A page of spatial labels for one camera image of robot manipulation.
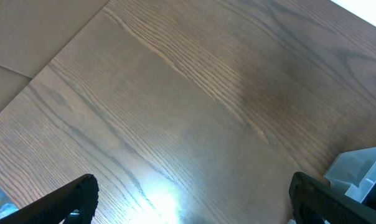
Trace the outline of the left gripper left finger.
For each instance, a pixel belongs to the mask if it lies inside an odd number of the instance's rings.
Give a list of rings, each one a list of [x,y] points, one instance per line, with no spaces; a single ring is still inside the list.
[[[0,188],[0,223],[91,223],[98,193],[94,175],[85,174],[19,209]]]

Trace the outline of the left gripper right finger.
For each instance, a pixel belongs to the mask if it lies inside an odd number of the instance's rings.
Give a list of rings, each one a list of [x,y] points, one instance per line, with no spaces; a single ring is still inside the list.
[[[376,224],[376,210],[339,194],[303,172],[295,172],[289,197],[296,224]]]

